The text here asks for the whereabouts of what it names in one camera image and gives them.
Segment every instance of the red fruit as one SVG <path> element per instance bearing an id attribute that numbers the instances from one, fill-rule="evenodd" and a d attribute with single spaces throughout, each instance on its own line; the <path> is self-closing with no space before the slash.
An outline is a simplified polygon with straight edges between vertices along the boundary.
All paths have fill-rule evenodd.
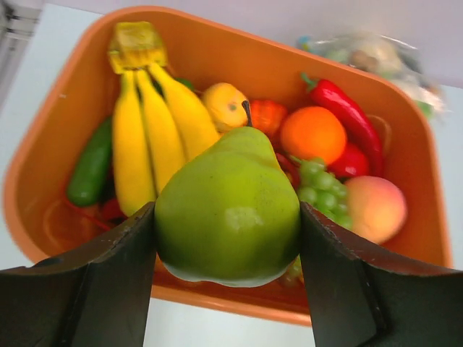
<path id="1" fill-rule="evenodd" d="M 297 170 L 297 167 L 293 164 L 293 162 L 290 161 L 290 159 L 288 159 L 284 155 L 280 153 L 275 153 L 275 156 L 278 163 L 280 164 L 281 170 L 289 174 L 289 176 L 291 177 L 291 185 L 294 188 L 294 190 L 297 190 L 301 183 L 301 178 L 299 176 L 299 171 Z"/>
<path id="2" fill-rule="evenodd" d="M 328 166 L 337 179 L 367 176 L 370 173 L 368 159 L 357 146 L 348 142 L 341 156 Z"/>

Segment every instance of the pear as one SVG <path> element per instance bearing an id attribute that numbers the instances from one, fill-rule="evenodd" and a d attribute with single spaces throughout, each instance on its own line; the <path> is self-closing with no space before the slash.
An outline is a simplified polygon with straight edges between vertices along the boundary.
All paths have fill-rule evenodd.
<path id="1" fill-rule="evenodd" d="M 299 200 L 270 141 L 252 127 L 231 130 L 177 171 L 156 200 L 155 221 L 159 257 L 182 280 L 262 286 L 299 253 Z"/>

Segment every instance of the yellow banana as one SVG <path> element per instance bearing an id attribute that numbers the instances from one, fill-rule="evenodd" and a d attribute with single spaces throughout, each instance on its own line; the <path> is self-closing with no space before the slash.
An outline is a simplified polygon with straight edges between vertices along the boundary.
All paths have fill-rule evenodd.
<path id="1" fill-rule="evenodd" d="M 137 85 L 142 95 L 142 113 L 148 136 L 158 195 L 171 177 L 185 164 L 179 131 L 163 98 L 154 89 L 150 75 L 138 70 Z"/>
<path id="2" fill-rule="evenodd" d="M 116 196 L 125 215 L 156 200 L 135 73 L 129 70 L 122 73 L 121 94 L 114 107 L 113 166 Z"/>
<path id="3" fill-rule="evenodd" d="M 157 63 L 151 64 L 149 71 L 162 87 L 182 138 L 187 161 L 190 161 L 219 139 L 211 115 L 193 91 L 172 78 Z"/>

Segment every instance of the red bell pepper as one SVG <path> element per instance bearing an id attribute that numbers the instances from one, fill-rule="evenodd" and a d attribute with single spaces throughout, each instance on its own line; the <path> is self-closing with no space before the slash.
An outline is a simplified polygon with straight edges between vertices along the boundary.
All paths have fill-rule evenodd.
<path id="1" fill-rule="evenodd" d="M 357 146 L 348 142 L 344 152 L 331 165 L 328 171 L 332 172 L 337 179 L 348 179 L 356 176 L 368 176 L 368 159 Z"/>
<path id="2" fill-rule="evenodd" d="M 352 140 L 366 154 L 370 162 L 370 174 L 383 175 L 383 145 L 371 121 L 362 109 L 341 88 L 328 80 L 310 80 L 302 73 L 309 85 L 309 96 L 317 105 L 327 108 L 346 128 Z"/>

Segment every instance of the red chili pepper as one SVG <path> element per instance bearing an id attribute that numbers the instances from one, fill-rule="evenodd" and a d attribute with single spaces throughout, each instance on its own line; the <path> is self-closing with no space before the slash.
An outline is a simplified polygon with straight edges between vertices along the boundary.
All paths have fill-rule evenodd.
<path id="1" fill-rule="evenodd" d="M 383 175 L 383 145 L 362 109 L 334 83 L 328 80 L 312 81 L 305 73 L 302 78 L 309 85 L 310 98 L 319 106 L 331 111 L 353 141 L 366 154 L 370 162 L 371 175 Z"/>

